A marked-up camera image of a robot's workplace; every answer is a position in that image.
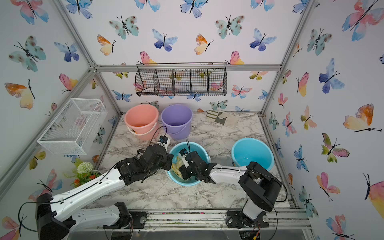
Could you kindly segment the cream yellow microfibre cloth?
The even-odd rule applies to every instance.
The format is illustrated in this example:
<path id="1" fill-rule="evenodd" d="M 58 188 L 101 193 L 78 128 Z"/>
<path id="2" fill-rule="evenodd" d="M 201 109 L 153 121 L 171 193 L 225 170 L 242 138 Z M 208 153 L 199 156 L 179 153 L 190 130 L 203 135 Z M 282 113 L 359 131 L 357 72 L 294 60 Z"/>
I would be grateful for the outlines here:
<path id="1" fill-rule="evenodd" d="M 179 178 L 183 178 L 182 177 L 182 172 L 181 172 L 181 167 L 184 166 L 183 164 L 183 161 L 181 159 L 182 155 L 178 154 L 176 156 L 176 162 L 175 163 L 172 163 L 172 171 L 174 172 L 174 174 L 176 174 Z"/>

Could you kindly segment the teal bucket with sticker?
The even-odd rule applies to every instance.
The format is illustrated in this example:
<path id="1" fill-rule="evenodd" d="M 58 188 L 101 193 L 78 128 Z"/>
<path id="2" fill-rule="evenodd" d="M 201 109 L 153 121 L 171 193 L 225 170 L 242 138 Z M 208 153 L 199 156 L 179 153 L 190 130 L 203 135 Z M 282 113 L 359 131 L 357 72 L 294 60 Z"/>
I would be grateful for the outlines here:
<path id="1" fill-rule="evenodd" d="M 197 151 L 198 155 L 202 158 L 203 161 L 205 161 L 207 164 L 211 163 L 211 158 L 209 157 L 207 151 L 201 145 L 194 142 L 189 142 L 189 143 L 190 143 L 191 152 Z M 173 164 L 176 164 L 178 162 L 177 156 L 182 149 L 186 149 L 186 150 L 189 149 L 187 146 L 187 142 L 179 143 L 175 145 L 173 148 L 171 148 L 170 154 L 174 155 L 174 158 L 172 161 Z M 166 174 L 171 181 L 183 187 L 192 187 L 201 183 L 201 181 L 196 180 L 193 177 L 189 178 L 188 180 L 184 180 L 183 178 L 178 177 L 172 169 L 170 171 L 166 171 Z"/>

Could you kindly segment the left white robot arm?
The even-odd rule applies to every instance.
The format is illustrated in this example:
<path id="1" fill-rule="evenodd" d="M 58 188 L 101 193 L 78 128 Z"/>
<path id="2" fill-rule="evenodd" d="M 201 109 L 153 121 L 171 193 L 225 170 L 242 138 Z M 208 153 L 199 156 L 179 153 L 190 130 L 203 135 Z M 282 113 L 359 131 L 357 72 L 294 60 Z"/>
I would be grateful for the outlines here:
<path id="1" fill-rule="evenodd" d="M 67 193 L 44 194 L 36 201 L 36 223 L 40 240 L 63 240 L 70 232 L 101 226 L 104 230 L 142 227 L 141 217 L 126 204 L 83 210 L 83 207 L 132 183 L 143 183 L 157 170 L 170 170 L 174 156 L 159 144 L 138 150 L 134 157 L 117 162 L 106 173 Z"/>

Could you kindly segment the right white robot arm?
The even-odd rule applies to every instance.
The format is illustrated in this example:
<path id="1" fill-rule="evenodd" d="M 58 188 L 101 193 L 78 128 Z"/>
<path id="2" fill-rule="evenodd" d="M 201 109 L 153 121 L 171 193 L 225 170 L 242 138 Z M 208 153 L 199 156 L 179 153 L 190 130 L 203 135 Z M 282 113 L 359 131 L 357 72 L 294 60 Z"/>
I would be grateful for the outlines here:
<path id="1" fill-rule="evenodd" d="M 241 187 L 249 200 L 242 213 L 249 220 L 256 220 L 264 212 L 271 212 L 283 184 L 256 162 L 248 166 L 228 167 L 216 163 L 206 163 L 196 151 L 183 149 L 178 156 L 183 164 L 180 172 L 184 180 L 195 178 L 209 184 L 232 184 Z"/>

